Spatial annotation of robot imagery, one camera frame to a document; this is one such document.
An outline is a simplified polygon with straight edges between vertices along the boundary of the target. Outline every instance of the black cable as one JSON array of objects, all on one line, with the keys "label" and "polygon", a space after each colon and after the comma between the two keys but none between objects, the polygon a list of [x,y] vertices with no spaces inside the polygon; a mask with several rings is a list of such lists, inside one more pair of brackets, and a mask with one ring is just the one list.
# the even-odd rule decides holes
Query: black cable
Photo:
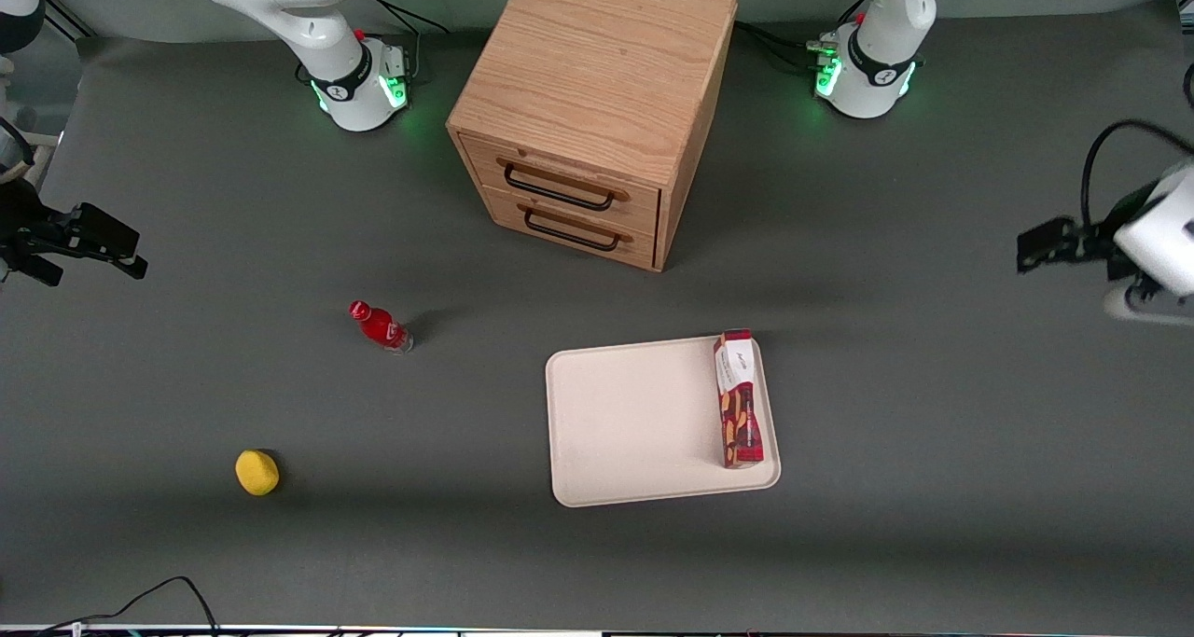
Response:
[{"label": "black cable", "polygon": [[844,24],[845,20],[848,20],[850,18],[850,16],[854,14],[854,11],[857,10],[858,7],[861,7],[862,4],[866,2],[866,1],[867,0],[856,0],[856,1],[854,1],[854,5],[851,5],[849,8],[847,8],[845,12],[842,12],[842,16],[837,18],[837,25],[841,26],[842,24]]},{"label": "black cable", "polygon": [[425,21],[427,24],[431,24],[432,26],[435,26],[436,29],[439,29],[444,33],[451,33],[451,31],[448,30],[448,26],[444,26],[439,21],[433,21],[433,20],[427,19],[426,17],[423,17],[423,16],[416,16],[414,12],[410,12],[410,10],[406,10],[404,7],[399,7],[399,6],[394,5],[393,2],[390,2],[388,0],[376,0],[376,1],[380,2],[384,8],[390,8],[392,11],[401,12],[402,16],[414,17],[416,19],[418,19],[420,21]]},{"label": "black cable", "polygon": [[26,166],[33,166],[33,146],[25,140],[20,130],[13,126],[8,119],[0,118],[0,130],[8,131],[8,135],[17,141],[17,147],[20,148],[20,160],[25,162]]},{"label": "black cable", "polygon": [[61,26],[61,25],[60,25],[60,24],[59,24],[57,21],[55,21],[55,20],[53,19],[53,18],[50,18],[50,17],[45,17],[45,20],[47,20],[47,21],[48,21],[48,23],[49,23],[49,24],[50,24],[51,26],[54,26],[54,27],[55,27],[55,29],[56,29],[56,30],[57,30],[57,31],[59,31],[60,33],[62,33],[62,35],[64,36],[64,38],[67,38],[68,41],[70,41],[70,42],[74,42],[74,41],[76,41],[76,39],[78,39],[76,37],[73,37],[73,35],[70,33],[70,31],[68,31],[68,30],[63,29],[63,27],[62,27],[62,26]]},{"label": "black cable", "polygon": [[773,33],[770,31],[764,31],[763,29],[759,29],[755,24],[747,24],[746,21],[734,21],[734,29],[741,29],[741,30],[746,31],[746,33],[751,33],[753,36],[757,36],[757,37],[761,37],[761,38],[764,38],[764,39],[769,39],[769,41],[774,42],[776,45],[794,47],[796,49],[805,49],[805,43],[796,42],[796,41],[793,41],[793,39],[781,38],[780,36],[777,36],[777,35],[775,35],[775,33]]},{"label": "black cable", "polygon": [[82,617],[79,617],[79,618],[72,618],[70,620],[64,620],[64,621],[62,621],[62,623],[60,623],[57,625],[51,625],[49,627],[44,627],[42,630],[38,630],[31,637],[43,637],[44,635],[47,635],[49,632],[55,632],[55,630],[61,630],[61,629],[63,629],[63,627],[66,627],[68,625],[72,625],[74,623],[91,623],[93,620],[107,620],[107,619],[116,618],[116,617],[121,616],[122,613],[129,611],[129,608],[133,605],[137,604],[137,601],[140,601],[142,598],[144,598],[146,595],[153,593],[154,590],[158,590],[162,586],[166,586],[171,581],[181,581],[183,583],[186,583],[187,588],[191,589],[191,593],[195,594],[195,598],[199,600],[199,605],[203,607],[203,616],[205,617],[205,619],[208,619],[208,625],[211,627],[213,636],[216,635],[216,631],[219,630],[219,627],[216,625],[216,619],[211,614],[211,607],[208,606],[208,601],[203,599],[203,594],[199,593],[199,589],[196,588],[195,583],[191,582],[191,580],[187,579],[187,577],[185,577],[185,576],[171,576],[166,581],[162,581],[161,583],[154,586],[153,588],[150,588],[148,590],[144,590],[143,593],[141,593],[136,598],[133,598],[127,604],[124,604],[123,607],[121,607],[119,610],[117,610],[113,613],[96,613],[96,614],[91,614],[91,616],[82,616]]},{"label": "black cable", "polygon": [[[738,26],[738,21],[734,21],[734,25]],[[751,38],[755,38],[755,42],[757,42],[759,44],[759,47],[762,47],[764,50],[768,50],[769,54],[771,54],[771,56],[775,56],[780,61],[783,61],[789,67],[799,68],[801,70],[807,70],[808,69],[808,67],[806,67],[806,64],[798,63],[793,58],[788,58],[783,54],[780,54],[778,49],[776,49],[776,48],[774,48],[771,45],[768,45],[768,42],[767,42],[767,39],[763,38],[763,36],[755,35],[753,32],[750,31],[750,29],[746,29],[744,26],[738,26],[738,29],[741,29],[743,31],[745,31]]]},{"label": "black cable", "polygon": [[1186,151],[1189,156],[1194,156],[1194,143],[1190,143],[1190,141],[1177,136],[1174,131],[1165,130],[1165,128],[1157,126],[1157,124],[1151,122],[1143,122],[1143,119],[1120,119],[1120,122],[1106,128],[1106,130],[1100,132],[1098,137],[1096,137],[1095,143],[1090,144],[1090,151],[1087,153],[1087,162],[1082,168],[1082,194],[1079,196],[1079,208],[1082,209],[1083,229],[1091,229],[1093,224],[1090,219],[1090,174],[1095,168],[1095,157],[1098,156],[1098,149],[1102,148],[1103,143],[1110,135],[1113,135],[1113,132],[1116,132],[1118,130],[1126,130],[1126,128],[1151,132],[1151,135],[1164,140],[1165,143],[1173,144],[1174,148]]},{"label": "black cable", "polygon": [[74,26],[79,31],[79,35],[81,35],[81,37],[92,37],[91,33],[87,32],[87,29],[82,26],[82,24],[80,24],[74,17],[69,16],[66,10],[59,7],[59,4],[54,2],[54,0],[45,0],[45,4],[49,5],[51,8],[54,8],[54,11],[57,12],[59,16],[62,17],[64,20],[67,20],[67,23]]},{"label": "black cable", "polygon": [[376,0],[376,1],[381,4],[381,6],[386,10],[386,12],[389,12],[396,20],[401,21],[402,25],[406,26],[406,29],[410,29],[411,32],[414,33],[414,67],[411,69],[410,73],[410,76],[413,80],[419,75],[419,67],[421,67],[423,63],[423,56],[421,56],[423,32],[419,31],[419,29],[414,29],[414,24],[407,21],[406,17],[402,17],[398,12],[399,10],[401,10],[401,7],[396,7],[396,5],[390,5],[384,0]]}]

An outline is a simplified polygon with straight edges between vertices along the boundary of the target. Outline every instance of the cabinet top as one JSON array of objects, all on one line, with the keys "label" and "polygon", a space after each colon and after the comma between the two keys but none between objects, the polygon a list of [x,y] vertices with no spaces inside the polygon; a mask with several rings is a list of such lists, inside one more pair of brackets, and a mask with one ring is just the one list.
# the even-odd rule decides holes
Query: cabinet top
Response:
[{"label": "cabinet top", "polygon": [[510,0],[449,126],[669,186],[737,0]]}]

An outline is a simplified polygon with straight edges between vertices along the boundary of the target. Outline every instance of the bottle cap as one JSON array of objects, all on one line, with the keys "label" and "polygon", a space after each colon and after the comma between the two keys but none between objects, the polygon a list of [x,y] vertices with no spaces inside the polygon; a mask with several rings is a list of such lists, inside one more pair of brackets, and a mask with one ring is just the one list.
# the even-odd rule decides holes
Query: bottle cap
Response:
[{"label": "bottle cap", "polygon": [[349,307],[349,314],[352,315],[355,321],[363,321],[363,318],[369,317],[369,314],[371,313],[373,309],[370,309],[369,304],[365,304],[365,302],[353,302],[352,305]]}]

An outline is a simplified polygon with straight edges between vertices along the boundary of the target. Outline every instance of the red bottle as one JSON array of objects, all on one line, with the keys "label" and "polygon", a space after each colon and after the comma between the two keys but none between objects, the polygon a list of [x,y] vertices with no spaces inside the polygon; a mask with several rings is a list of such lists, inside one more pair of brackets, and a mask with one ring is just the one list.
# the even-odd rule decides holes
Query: red bottle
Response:
[{"label": "red bottle", "polygon": [[370,309],[365,302],[353,302],[349,307],[349,314],[361,323],[364,335],[381,347],[392,353],[410,353],[414,347],[414,339],[406,327],[394,322],[390,314],[381,309]]}]

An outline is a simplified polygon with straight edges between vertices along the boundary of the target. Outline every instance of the green led light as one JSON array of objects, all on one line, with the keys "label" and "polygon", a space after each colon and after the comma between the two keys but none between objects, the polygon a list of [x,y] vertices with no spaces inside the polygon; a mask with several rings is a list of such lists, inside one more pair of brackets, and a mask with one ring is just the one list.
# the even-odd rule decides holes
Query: green led light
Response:
[{"label": "green led light", "polygon": [[904,75],[904,86],[899,88],[899,95],[904,97],[907,93],[907,84],[912,80],[912,73],[916,72],[916,61],[912,61],[911,67],[907,67],[907,75]]},{"label": "green led light", "polygon": [[837,86],[837,76],[842,74],[842,60],[833,58],[829,62],[827,67],[821,68],[823,76],[817,80],[817,93],[823,97],[829,97],[833,93],[833,87]]},{"label": "green led light", "polygon": [[324,94],[319,92],[319,87],[315,86],[314,80],[312,80],[310,89],[312,92],[315,92],[315,97],[319,98],[319,109],[327,113],[327,103],[324,103]]},{"label": "green led light", "polygon": [[381,85],[381,89],[386,93],[386,98],[389,99],[389,105],[393,105],[395,110],[406,105],[405,80],[401,80],[401,78],[377,75],[377,84]]}]

